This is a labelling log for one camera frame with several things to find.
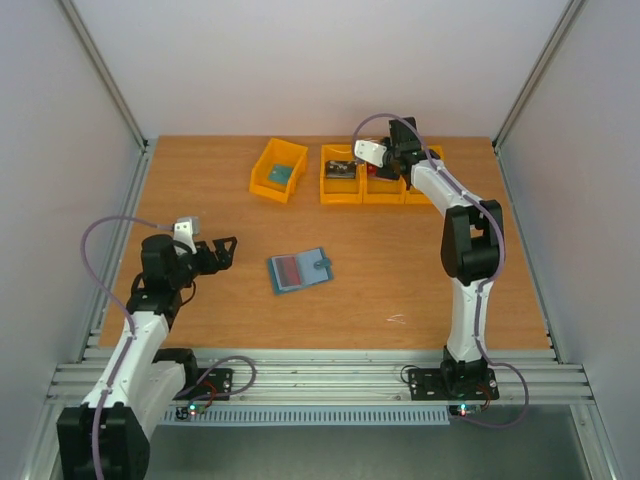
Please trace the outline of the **blue card holder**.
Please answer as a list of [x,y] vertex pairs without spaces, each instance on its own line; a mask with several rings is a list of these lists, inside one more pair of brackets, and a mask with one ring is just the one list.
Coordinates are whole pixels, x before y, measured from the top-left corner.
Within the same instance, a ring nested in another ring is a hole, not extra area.
[[[302,277],[302,284],[296,288],[282,289],[279,285],[274,259],[279,256],[295,255]],[[303,251],[297,254],[276,255],[266,260],[266,267],[275,295],[284,295],[330,282],[334,279],[332,261],[322,247]]]

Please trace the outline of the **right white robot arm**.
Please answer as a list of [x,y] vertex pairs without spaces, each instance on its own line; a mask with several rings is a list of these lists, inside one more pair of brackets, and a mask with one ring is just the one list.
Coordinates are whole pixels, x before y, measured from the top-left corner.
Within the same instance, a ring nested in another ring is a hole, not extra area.
[[452,324],[436,375],[446,399],[499,397],[486,358],[484,333],[489,294],[505,262],[502,207],[464,187],[418,135],[415,119],[388,114],[389,135],[361,141],[356,156],[404,179],[424,194],[444,218],[440,258],[452,281]]

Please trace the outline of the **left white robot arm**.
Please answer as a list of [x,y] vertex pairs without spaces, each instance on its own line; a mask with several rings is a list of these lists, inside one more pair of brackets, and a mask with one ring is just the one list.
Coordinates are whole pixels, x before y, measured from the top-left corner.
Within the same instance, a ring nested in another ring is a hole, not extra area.
[[64,478],[145,477],[165,410],[201,386],[194,352],[162,346],[184,304],[182,292],[199,276],[229,269],[236,246],[234,237],[196,242],[186,231],[143,240],[120,340],[93,389],[57,420]]

